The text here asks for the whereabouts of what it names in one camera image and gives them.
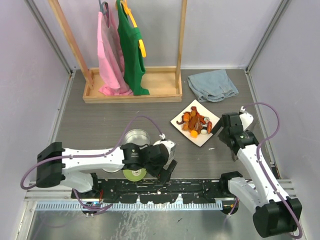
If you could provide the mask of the small steel bowl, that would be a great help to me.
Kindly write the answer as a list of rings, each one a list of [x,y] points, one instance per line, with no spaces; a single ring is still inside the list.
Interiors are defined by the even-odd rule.
[[[168,149],[168,153],[169,153],[168,161],[170,162],[175,158],[176,146],[170,145],[167,147],[167,149]]]

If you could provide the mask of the large round steel tin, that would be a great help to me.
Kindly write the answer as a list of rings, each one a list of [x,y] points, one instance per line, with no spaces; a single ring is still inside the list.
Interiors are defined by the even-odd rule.
[[[151,142],[149,134],[142,129],[132,129],[128,131],[122,140],[122,144],[133,143],[138,146],[149,145]]]

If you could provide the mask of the green round lid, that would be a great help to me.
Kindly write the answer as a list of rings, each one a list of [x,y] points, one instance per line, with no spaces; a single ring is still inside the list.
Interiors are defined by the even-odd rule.
[[[146,176],[146,174],[147,171],[145,168],[141,168],[139,170],[123,170],[124,177],[131,182],[141,181]]]

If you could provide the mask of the round steel lid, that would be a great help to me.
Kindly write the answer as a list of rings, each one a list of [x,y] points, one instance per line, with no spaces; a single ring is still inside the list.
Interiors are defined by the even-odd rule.
[[[102,170],[103,170],[104,172],[106,172],[106,173],[113,174],[113,173],[119,172],[121,169],[116,169],[116,168],[111,168],[111,169],[109,169],[109,168],[103,168]]]

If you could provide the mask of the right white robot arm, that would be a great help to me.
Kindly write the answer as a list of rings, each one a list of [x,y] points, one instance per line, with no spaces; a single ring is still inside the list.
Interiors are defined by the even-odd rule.
[[[223,173],[219,191],[225,197],[236,196],[251,212],[254,227],[262,238],[300,231],[302,204],[291,198],[280,185],[258,148],[255,135],[244,128],[244,112],[225,113],[212,128],[231,152],[242,162],[253,185],[238,172]]]

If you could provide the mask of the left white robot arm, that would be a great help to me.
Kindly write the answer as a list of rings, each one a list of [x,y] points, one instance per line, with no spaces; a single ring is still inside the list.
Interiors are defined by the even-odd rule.
[[[35,185],[38,188],[62,185],[95,198],[100,185],[92,171],[97,169],[108,173],[145,170],[166,183],[178,164],[175,151],[176,145],[171,140],[159,140],[154,145],[126,143],[99,150],[63,148],[61,142],[54,142],[37,157]]]

